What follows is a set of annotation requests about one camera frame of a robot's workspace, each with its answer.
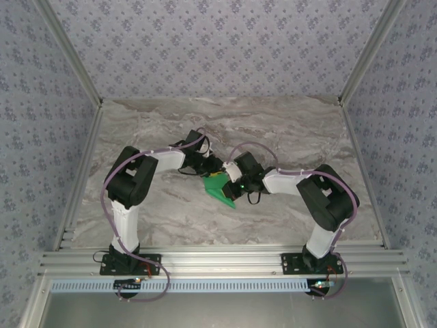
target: patterned wallpaper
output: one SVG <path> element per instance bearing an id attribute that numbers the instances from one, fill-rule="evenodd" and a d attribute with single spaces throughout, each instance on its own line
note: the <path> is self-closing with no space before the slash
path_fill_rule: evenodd
<path id="1" fill-rule="evenodd" d="M 101 97 L 340 94 L 387 0 L 50 0 Z"/>
<path id="2" fill-rule="evenodd" d="M 31 0 L 0 1 L 0 327 L 53 246 L 94 108 Z"/>
<path id="3" fill-rule="evenodd" d="M 390 242 L 437 327 L 437 2 L 398 17 L 348 105 Z"/>

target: green cloth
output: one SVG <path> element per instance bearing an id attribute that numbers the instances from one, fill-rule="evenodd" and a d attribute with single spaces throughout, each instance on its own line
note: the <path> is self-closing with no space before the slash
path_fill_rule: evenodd
<path id="1" fill-rule="evenodd" d="M 224 173 L 217 174 L 216 176 L 203 177 L 203 183 L 205 184 L 206 193 L 210 194 L 212 197 L 220 200 L 226 205 L 235 208 L 236 206 L 234 204 L 234 201 L 226 197 L 221 190 L 228 181 L 229 178 L 227 177 L 227 174 Z"/>

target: black mounting bracket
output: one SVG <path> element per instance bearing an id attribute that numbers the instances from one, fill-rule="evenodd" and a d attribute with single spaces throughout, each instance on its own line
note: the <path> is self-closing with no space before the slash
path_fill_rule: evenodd
<path id="1" fill-rule="evenodd" d="M 327 254 L 324 257 L 323 265 L 312 269 L 304 263 L 304 255 L 302 253 L 284 253 L 281 254 L 282 272 L 284 275 L 328 275 L 333 272 L 328 268 L 331 267 L 338 275 L 341 275 L 343 265 L 338 257 L 332 254 Z"/>
<path id="2" fill-rule="evenodd" d="M 162 256 L 160 254 L 139 254 L 139 246 L 133 251 L 133 254 L 161 263 Z M 139 261 L 128 254 L 122 254 L 114 249 L 112 245 L 109 247 L 109 254 L 103 255 L 102 262 L 100 263 L 100 275 L 135 275 L 144 277 L 159 275 L 159 271 L 159 267 Z"/>

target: marble surface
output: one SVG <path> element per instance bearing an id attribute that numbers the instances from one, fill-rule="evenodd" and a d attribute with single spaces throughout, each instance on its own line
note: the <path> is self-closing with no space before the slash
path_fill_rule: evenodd
<path id="1" fill-rule="evenodd" d="M 102 110 L 73 247 L 107 247 L 111 242 L 112 231 L 99 194 L 124 146 L 161 148 L 199 126 L 210 132 L 212 148 L 222 159 L 240 142 L 259 141 L 273 149 L 284 169 L 331 165 L 361 201 L 355 221 L 341 239 L 381 239 L 337 105 L 304 96 L 185 98 L 107 100 Z M 262 148 L 247 146 L 245 150 L 264 167 L 274 163 Z M 304 244 L 315 224 L 299 196 L 263 195 L 258 205 L 250 205 L 242 197 L 236 206 L 232 209 L 207 195 L 198 177 L 158 174 L 140 205 L 139 239 L 142 245 Z"/>

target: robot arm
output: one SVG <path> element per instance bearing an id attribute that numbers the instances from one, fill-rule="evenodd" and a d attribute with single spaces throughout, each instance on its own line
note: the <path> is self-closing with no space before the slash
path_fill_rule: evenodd
<path id="1" fill-rule="evenodd" d="M 179 141 L 176 145 L 189 144 L 202 136 L 197 131 L 191 131 L 186 140 Z M 139 251 L 137 236 L 138 211 L 140 203 L 149 191 L 154 174 L 171 169 L 191 167 L 198 175 L 220 170 L 223 162 L 214 156 L 210 149 L 210 142 L 199 142 L 182 150 L 168 150 L 143 155 L 130 162 L 108 184 L 108 197 L 111 200 L 114 222 L 120 235 L 121 242 L 132 253 Z M 138 154 L 140 151 L 132 146 L 122 150 L 111 171 L 111 174 L 126 159 Z M 114 236 L 110 253 L 114 256 L 125 254 Z"/>
<path id="2" fill-rule="evenodd" d="M 201 133 L 191 131 L 186 140 L 179 141 L 173 146 L 188 144 L 201 136 Z M 273 167 L 264 169 L 250 152 L 241 154 L 231 163 L 223 163 L 212 153 L 210 142 L 206 140 L 207 145 L 199 142 L 181 150 L 169 148 L 168 151 L 151 153 L 149 156 L 143 155 L 127 164 L 110 181 L 107 186 L 108 197 L 112 201 L 117 231 L 127 250 L 134 254 L 139 253 L 138 205 L 145 199 L 154 174 L 169 169 L 190 167 L 200 176 L 208 176 L 219 171 L 227 174 L 228 181 L 223 186 L 222 192 L 232 201 L 244 193 L 252 192 L 301 195 L 316 222 L 310 239 L 303 247 L 304 265 L 311 272 L 317 272 L 318 268 L 326 266 L 326 259 L 330 256 L 330 248 L 339 226 L 353 211 L 352 201 L 344 189 L 337 183 L 316 174 L 287 176 L 280 174 Z M 138 153 L 139 150 L 132 146 L 124 148 L 109 174 L 126 159 Z M 330 174 L 342 181 L 328 165 L 321 165 L 315 170 Z M 354 193 L 353 195 L 359 205 L 357 196 Z M 136 260 L 125 254 L 115 237 L 109 253 L 116 263 L 122 263 L 125 272 L 131 272 L 137 265 Z"/>
<path id="3" fill-rule="evenodd" d="M 313 272 L 326 267 L 338 229 L 353 212 L 352 200 L 340 185 L 317 174 L 290 176 L 281 174 L 274 167 L 264 170 L 250 152 L 225 165 L 225 171 L 229 181 L 222 190 L 232 200 L 253 192 L 300 195 L 316 223 L 302 250 L 304 265 Z M 329 174 L 347 186 L 329 165 L 323 164 L 314 172 Z M 359 206 L 357 196 L 352 194 Z"/>
<path id="4" fill-rule="evenodd" d="M 315 171 L 325 172 L 342 181 L 329 165 L 323 164 Z M 304 247 L 304 253 L 309 253 L 308 260 L 314 257 L 312 262 L 317 262 L 326 256 L 338 233 L 339 226 L 348 220 L 353 211 L 352 201 L 344 189 L 337 183 L 315 174 L 286 176 L 275 169 L 268 172 L 262 181 L 269 193 L 302 196 L 315 220 L 315 226 Z M 358 197 L 355 193 L 353 195 L 359 205 Z"/>

